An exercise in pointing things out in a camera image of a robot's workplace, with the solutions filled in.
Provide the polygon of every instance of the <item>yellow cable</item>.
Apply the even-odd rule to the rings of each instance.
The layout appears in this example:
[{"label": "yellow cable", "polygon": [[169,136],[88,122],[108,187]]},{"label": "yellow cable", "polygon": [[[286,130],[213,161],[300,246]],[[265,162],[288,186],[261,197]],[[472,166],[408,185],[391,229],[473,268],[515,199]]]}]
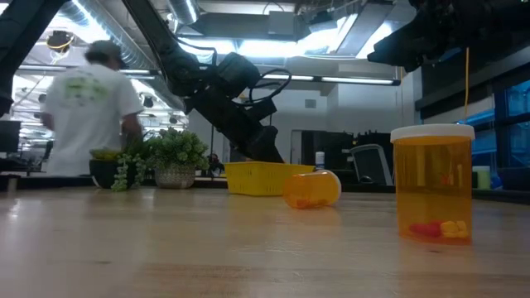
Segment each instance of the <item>yellow cable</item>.
[{"label": "yellow cable", "polygon": [[403,111],[403,67],[399,68],[401,70],[401,126],[405,125],[405,111]]},{"label": "yellow cable", "polygon": [[470,48],[465,49],[465,103],[464,124],[467,123],[467,103],[470,100]]},{"label": "yellow cable", "polygon": [[50,49],[56,50],[56,49],[62,49],[62,48],[64,48],[64,47],[69,46],[69,45],[72,43],[72,41],[74,41],[74,36],[72,36],[72,38],[70,38],[70,40],[69,40],[68,42],[66,42],[64,45],[60,45],[60,46],[50,46],[50,45],[48,44],[48,41],[46,41],[46,45],[47,45]]}]

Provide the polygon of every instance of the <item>black pot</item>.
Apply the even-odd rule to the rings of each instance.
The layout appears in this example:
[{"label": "black pot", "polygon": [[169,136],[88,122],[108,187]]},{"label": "black pot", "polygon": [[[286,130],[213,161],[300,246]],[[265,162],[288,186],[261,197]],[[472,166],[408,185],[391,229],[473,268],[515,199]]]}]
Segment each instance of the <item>black pot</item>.
[{"label": "black pot", "polygon": [[[137,169],[136,164],[133,162],[128,163],[128,166],[127,188],[129,189],[134,184],[134,180],[137,175]],[[101,188],[110,189],[116,180],[114,175],[118,174],[118,162],[91,160],[90,174]]]}]

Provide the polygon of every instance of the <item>yellow pill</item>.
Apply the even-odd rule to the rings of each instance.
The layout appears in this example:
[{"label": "yellow pill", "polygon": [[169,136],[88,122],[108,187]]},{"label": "yellow pill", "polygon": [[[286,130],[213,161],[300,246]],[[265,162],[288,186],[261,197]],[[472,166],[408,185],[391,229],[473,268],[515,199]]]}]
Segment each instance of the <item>yellow pill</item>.
[{"label": "yellow pill", "polygon": [[456,233],[445,232],[444,237],[445,238],[458,238],[458,235]]},{"label": "yellow pill", "polygon": [[458,238],[468,238],[468,236],[470,236],[467,231],[459,231],[456,236],[458,236]]},{"label": "yellow pill", "polygon": [[456,222],[456,225],[460,231],[467,231],[467,225],[465,224],[465,221],[459,220]]},{"label": "yellow pill", "polygon": [[440,228],[441,228],[441,231],[443,233],[456,233],[456,232],[458,232],[458,226],[456,225],[455,222],[452,222],[452,221],[448,221],[448,222],[442,223]]}]

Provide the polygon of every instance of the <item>wall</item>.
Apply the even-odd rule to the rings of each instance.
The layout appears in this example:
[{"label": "wall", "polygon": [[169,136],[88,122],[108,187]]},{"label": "wall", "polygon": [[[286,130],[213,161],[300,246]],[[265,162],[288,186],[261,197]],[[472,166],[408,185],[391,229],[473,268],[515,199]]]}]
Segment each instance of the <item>wall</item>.
[{"label": "wall", "polygon": [[417,124],[414,101],[421,97],[417,78],[417,73],[405,76],[402,86],[338,84],[328,96],[328,131],[391,132]]},{"label": "wall", "polygon": [[[270,90],[254,91],[257,97]],[[306,99],[315,99],[316,108],[306,108]],[[277,112],[272,115],[272,125],[278,130],[276,148],[284,161],[291,159],[291,133],[293,130],[325,131],[327,97],[320,91],[285,90],[274,98]]]},{"label": "wall", "polygon": [[[194,132],[197,134],[199,139],[208,144],[208,151],[207,155],[210,154],[210,142],[211,142],[211,130],[212,125],[204,118],[202,117],[199,112],[193,110],[188,115],[188,130],[190,132]],[[213,153],[217,154],[220,160],[223,160],[223,140],[224,136],[223,134],[217,132],[217,130],[214,129],[214,145],[213,147]]]},{"label": "wall", "polygon": [[[276,146],[282,158],[284,161],[291,159],[293,130],[391,132],[394,128],[414,125],[418,119],[414,100],[421,97],[421,90],[418,93],[413,74],[404,78],[403,87],[337,84],[327,97],[321,96],[317,90],[281,92],[274,98],[278,111],[272,116],[272,125],[278,129]],[[258,89],[253,95],[260,98],[270,92],[269,89]],[[316,108],[306,108],[306,99],[315,99]],[[211,125],[196,111],[189,117],[190,131],[210,144]],[[215,131],[214,152],[221,161],[229,158],[227,145],[224,136]]]}]

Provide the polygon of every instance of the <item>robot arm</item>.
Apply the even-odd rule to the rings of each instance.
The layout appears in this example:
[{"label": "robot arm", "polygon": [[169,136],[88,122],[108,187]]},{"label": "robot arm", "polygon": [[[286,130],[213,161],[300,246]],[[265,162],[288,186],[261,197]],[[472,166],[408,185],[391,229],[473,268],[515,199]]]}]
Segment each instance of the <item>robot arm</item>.
[{"label": "robot arm", "polygon": [[[0,117],[12,105],[11,81],[15,72],[67,1],[13,0],[0,16]],[[196,109],[245,156],[256,161],[283,162],[274,145],[277,129],[264,127],[259,121],[276,112],[272,97],[286,87],[291,74],[280,70],[289,79],[278,84],[269,96],[252,103],[235,103],[233,98],[246,88],[259,87],[257,83],[263,76],[256,66],[235,53],[227,55],[219,65],[215,61],[202,65],[181,49],[150,0],[123,3],[148,40],[169,90],[184,100],[186,114]]]},{"label": "robot arm", "polygon": [[472,46],[502,31],[530,28],[528,0],[409,0],[416,17],[374,46],[368,60],[407,72],[436,63],[451,49]]},{"label": "robot arm", "polygon": [[274,144],[277,129],[259,121],[276,112],[272,96],[286,87],[291,74],[282,70],[289,79],[268,97],[251,104],[235,103],[234,98],[246,88],[257,87],[262,79],[256,66],[235,53],[219,65],[215,58],[212,65],[202,65],[181,49],[149,0],[123,0],[123,4],[152,48],[169,90],[184,100],[186,114],[197,110],[236,150],[255,161],[283,162]]}]

